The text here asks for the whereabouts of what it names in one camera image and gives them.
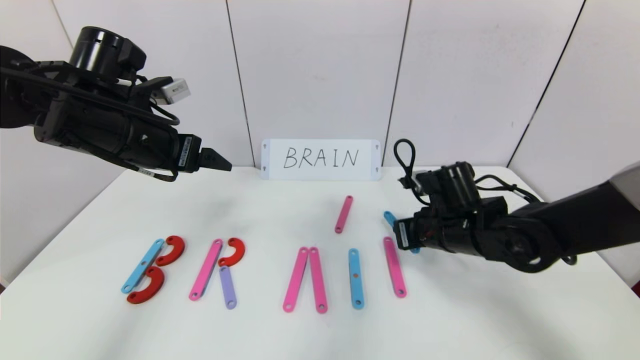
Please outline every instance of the black cable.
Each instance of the black cable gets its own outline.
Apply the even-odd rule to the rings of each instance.
[[[110,108],[114,108],[116,110],[120,110],[122,112],[135,115],[139,117],[142,121],[145,121],[151,124],[157,124],[159,122],[159,123],[171,125],[171,126],[178,125],[173,119],[167,119],[166,117],[162,117],[154,113],[151,113],[149,111],[136,108],[135,106],[123,104],[121,102],[111,100],[107,97],[99,96],[84,90],[80,90],[78,88],[74,88],[73,86],[62,84],[48,78],[41,78],[40,76],[32,75],[27,72],[7,69],[5,67],[0,67],[0,74],[3,74],[8,78],[18,79],[18,80],[26,81],[28,83],[33,83],[36,85],[43,86],[45,88],[52,88],[54,90],[66,92],[71,96],[80,97],[85,100],[96,102],[97,104],[108,106]]]
[[[481,176],[479,178],[477,178],[475,180],[476,185],[478,183],[480,183],[481,181],[487,180],[487,179],[493,179],[495,181],[497,181],[501,186],[496,186],[493,188],[483,188],[481,186],[478,186],[478,190],[484,190],[484,191],[509,191],[509,192],[517,192],[517,193],[521,193],[524,197],[524,199],[529,202],[539,202],[540,200],[537,198],[537,196],[533,195],[532,193],[528,192],[527,190],[524,190],[522,188],[519,188],[516,184],[513,185],[509,185],[507,184],[507,182],[505,182],[504,180],[502,180],[501,178],[495,176],[495,175],[485,175],[485,176]]]
[[[154,103],[153,101],[149,101],[149,105],[156,109],[157,112],[161,113],[162,115],[168,117],[169,119],[172,119],[175,124],[180,124],[180,119],[178,119],[177,116],[175,116],[174,114],[170,113],[169,111],[166,111],[165,109],[162,109],[160,106],[158,106],[158,104]]]
[[[158,180],[162,180],[162,181],[167,181],[169,183],[174,182],[176,180],[176,178],[178,178],[178,172],[175,169],[171,169],[171,173],[172,175],[164,175],[164,174],[158,174],[157,172],[153,172],[153,171],[149,171],[147,169],[141,168],[137,165],[133,165],[132,163],[129,163],[128,161],[124,161],[123,159],[120,159],[118,156],[115,156],[114,154],[111,154],[110,152],[97,147],[96,145],[80,138],[79,136],[73,134],[73,133],[67,133],[67,137],[69,139],[71,139],[72,141],[78,142],[80,144],[82,144],[82,149],[86,150],[87,152],[89,152],[91,155],[100,158],[104,161],[107,161],[109,163],[112,163],[114,165],[117,165],[119,167],[124,167],[127,168],[129,170],[133,170],[135,172],[141,172],[142,174],[145,175],[149,175],[151,177],[154,177]]]
[[[411,148],[411,161],[409,162],[409,165],[407,166],[404,161],[402,161],[402,159],[400,158],[400,155],[398,154],[398,145],[400,145],[401,143],[406,143],[409,145],[409,147]],[[404,177],[402,178],[401,182],[403,183],[403,186],[405,188],[411,188],[411,192],[413,193],[413,196],[415,196],[415,198],[423,205],[426,206],[430,206],[431,204],[422,200],[422,198],[420,198],[420,195],[418,194],[418,192],[415,191],[415,186],[413,183],[413,163],[415,163],[415,146],[413,146],[413,143],[407,139],[400,139],[398,141],[396,141],[396,143],[394,144],[394,156],[396,157],[396,161],[400,164],[400,166],[404,169]]]

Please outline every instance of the plastic strip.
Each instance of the plastic strip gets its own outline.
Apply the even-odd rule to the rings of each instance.
[[[351,285],[351,305],[354,309],[364,307],[362,291],[362,272],[360,271],[360,253],[358,249],[349,250],[349,283]]]
[[[286,313],[290,313],[296,308],[296,301],[298,300],[298,292],[300,291],[300,285],[302,284],[302,277],[305,275],[305,267],[307,267],[308,252],[309,249],[306,247],[301,247],[298,251],[296,264],[293,266],[293,273],[291,273],[291,280],[289,280],[287,295],[285,295],[284,304],[282,304],[282,309]]]
[[[397,297],[406,296],[406,286],[402,276],[402,268],[396,254],[396,246],[392,238],[386,236],[382,242],[385,244],[385,253],[387,254],[387,265],[389,267],[389,275],[391,275],[391,283],[394,287],[394,293]]]
[[[133,270],[124,285],[122,285],[120,291],[128,294],[140,283],[143,275],[145,275],[145,271],[154,263],[156,256],[158,256],[160,250],[162,250],[162,245],[164,245],[164,239],[154,241],[154,244],[151,245],[145,256],[138,263],[138,266]]]
[[[342,230],[344,230],[344,224],[347,222],[347,216],[349,215],[349,210],[351,209],[352,203],[353,203],[353,196],[348,195],[344,199],[344,204],[342,205],[340,216],[338,216],[338,222],[335,224],[335,232],[337,234],[340,234]]]
[[[391,227],[391,229],[393,229],[397,221],[396,217],[393,214],[391,214],[391,211],[385,211],[382,215],[385,217],[385,220],[389,223],[389,226]],[[414,254],[418,254],[420,252],[420,248],[417,247],[415,249],[410,249],[409,251]]]
[[[220,255],[221,249],[222,239],[215,239],[211,244],[211,248],[209,248],[209,253],[207,253],[207,257],[204,259],[204,263],[202,263],[202,268],[200,268],[200,273],[196,278],[196,282],[191,288],[189,299],[196,301],[202,296],[202,293],[206,289],[207,283],[209,282],[209,278],[211,278],[211,274],[213,273],[213,268],[216,266],[216,262],[218,261],[218,256]]]
[[[236,291],[234,290],[234,282],[231,280],[231,271],[229,266],[220,267],[220,281],[222,282],[222,294],[225,296],[225,305],[231,310],[236,307],[238,301],[236,299]]]
[[[393,229],[394,225],[396,224],[396,217],[391,214],[391,211],[385,211],[382,215],[385,217],[385,220],[387,221],[389,226]]]
[[[326,303],[322,266],[320,265],[320,253],[318,252],[317,247],[309,248],[309,263],[311,265],[311,280],[314,283],[316,310],[318,313],[324,314],[329,310],[329,305]]]

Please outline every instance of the white sign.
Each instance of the white sign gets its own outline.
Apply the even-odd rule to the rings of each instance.
[[[380,180],[377,140],[267,139],[260,177],[271,180]]]

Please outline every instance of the sticker label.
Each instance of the sticker label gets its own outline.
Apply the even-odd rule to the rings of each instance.
[[[150,176],[150,177],[153,177],[155,175],[153,172],[151,172],[151,171],[149,171],[147,169],[144,169],[144,168],[139,168],[138,172],[141,173],[141,174],[145,174],[146,176]]]
[[[191,136],[184,139],[182,153],[180,154],[180,161],[178,162],[179,167],[184,167],[184,165],[186,165],[187,163],[187,155],[189,154],[189,150],[191,149],[191,139]]]
[[[404,222],[400,224],[400,240],[402,240],[402,246],[409,247],[409,240],[406,238],[406,228],[404,227]]]

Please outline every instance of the white table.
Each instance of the white table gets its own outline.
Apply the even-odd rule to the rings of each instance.
[[[505,168],[476,172],[523,184]],[[596,254],[524,274],[472,256],[399,252],[408,296],[395,297],[382,213],[401,218],[420,208],[400,175],[384,168],[379,182],[286,182],[235,168],[164,183],[125,172],[2,294],[0,358],[637,359],[640,300]],[[335,234],[347,194],[353,207]],[[511,210],[524,205],[505,194]],[[185,253],[164,268],[154,298],[129,304],[120,287],[151,243],[171,234],[185,239]],[[204,296],[190,301],[212,240],[231,236],[247,246],[232,267],[237,307],[224,306],[217,271]],[[309,270],[295,311],[282,311],[304,245],[320,251],[324,315],[314,309]],[[363,310],[350,302],[351,247],[360,250]]]

